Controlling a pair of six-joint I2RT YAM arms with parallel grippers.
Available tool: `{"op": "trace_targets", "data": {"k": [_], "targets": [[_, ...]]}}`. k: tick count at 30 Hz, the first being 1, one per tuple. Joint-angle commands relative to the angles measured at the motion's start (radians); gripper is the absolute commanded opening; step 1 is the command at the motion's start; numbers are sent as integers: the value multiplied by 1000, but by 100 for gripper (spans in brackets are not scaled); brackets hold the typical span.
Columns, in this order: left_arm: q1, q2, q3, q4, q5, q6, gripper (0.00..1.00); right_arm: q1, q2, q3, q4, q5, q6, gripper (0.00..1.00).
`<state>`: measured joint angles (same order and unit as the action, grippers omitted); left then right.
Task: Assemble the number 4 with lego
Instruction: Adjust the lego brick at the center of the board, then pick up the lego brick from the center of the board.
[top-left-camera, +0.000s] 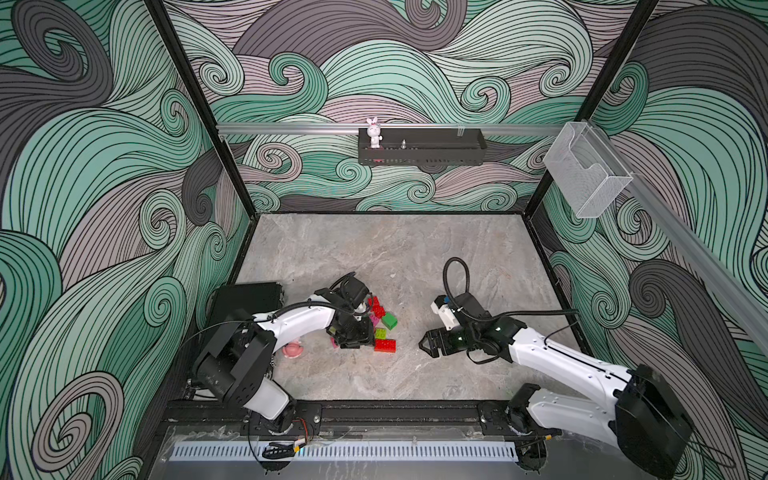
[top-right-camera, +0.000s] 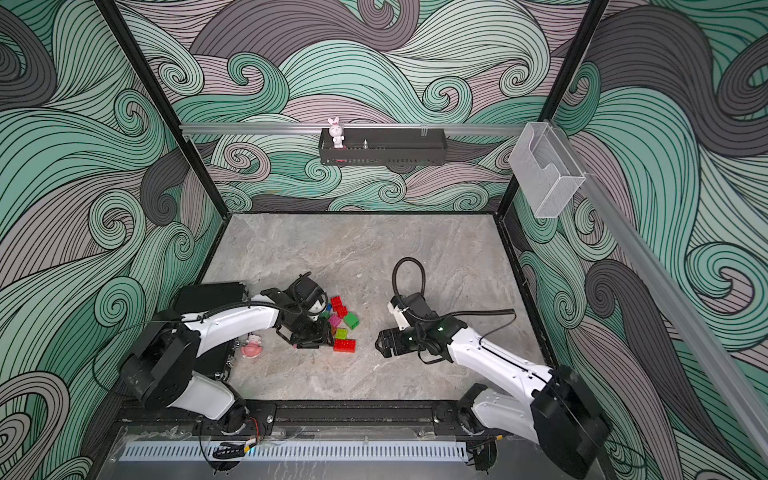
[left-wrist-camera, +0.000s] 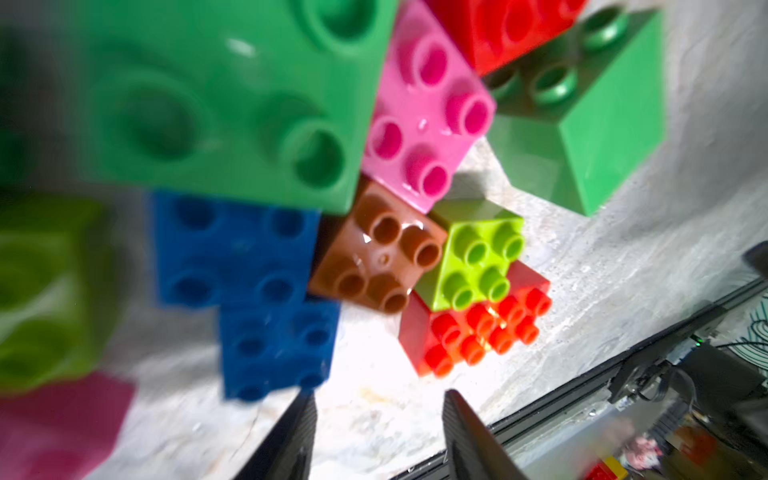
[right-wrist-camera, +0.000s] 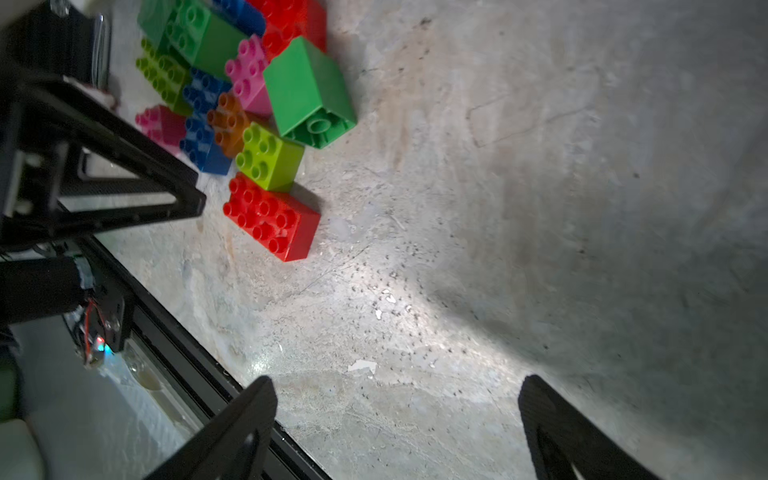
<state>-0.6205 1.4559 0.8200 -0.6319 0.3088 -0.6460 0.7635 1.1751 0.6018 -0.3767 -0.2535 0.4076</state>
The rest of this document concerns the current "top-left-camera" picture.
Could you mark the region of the long red lego brick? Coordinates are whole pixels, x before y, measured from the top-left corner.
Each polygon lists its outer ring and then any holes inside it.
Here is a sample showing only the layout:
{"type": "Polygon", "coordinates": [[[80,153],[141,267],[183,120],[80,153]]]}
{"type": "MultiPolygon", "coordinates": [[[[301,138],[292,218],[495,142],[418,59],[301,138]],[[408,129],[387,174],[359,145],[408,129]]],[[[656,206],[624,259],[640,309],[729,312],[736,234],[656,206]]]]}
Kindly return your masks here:
{"type": "Polygon", "coordinates": [[[376,339],[374,350],[376,352],[393,354],[397,350],[397,342],[392,339],[376,339]]]}

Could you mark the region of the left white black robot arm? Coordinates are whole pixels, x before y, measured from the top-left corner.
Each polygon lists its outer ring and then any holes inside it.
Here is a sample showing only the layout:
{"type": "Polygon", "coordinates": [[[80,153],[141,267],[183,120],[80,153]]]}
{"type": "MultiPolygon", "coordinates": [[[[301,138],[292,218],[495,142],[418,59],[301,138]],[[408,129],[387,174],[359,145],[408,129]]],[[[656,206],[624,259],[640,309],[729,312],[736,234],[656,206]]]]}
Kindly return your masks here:
{"type": "Polygon", "coordinates": [[[193,379],[219,401],[284,432],[296,417],[296,400],[269,377],[274,354],[316,331],[327,333],[341,349],[369,346],[374,343],[372,306],[371,291],[352,272],[287,305],[276,282],[221,287],[202,331],[193,379]]]}

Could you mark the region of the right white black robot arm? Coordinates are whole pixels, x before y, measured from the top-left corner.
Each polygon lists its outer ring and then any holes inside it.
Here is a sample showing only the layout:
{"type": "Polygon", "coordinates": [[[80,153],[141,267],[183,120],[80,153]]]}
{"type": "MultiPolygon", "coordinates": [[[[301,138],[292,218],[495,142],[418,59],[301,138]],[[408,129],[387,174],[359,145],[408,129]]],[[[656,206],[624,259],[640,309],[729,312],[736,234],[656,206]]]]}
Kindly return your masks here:
{"type": "Polygon", "coordinates": [[[438,296],[431,310],[442,325],[419,344],[430,357],[481,351],[488,362],[524,366],[576,391],[564,396],[526,383],[515,393],[505,415],[511,431],[529,440],[522,449],[540,458],[546,437],[568,432],[619,449],[654,477],[674,477],[693,421],[651,367],[590,357],[526,325],[519,314],[491,315],[470,293],[438,296]]]}

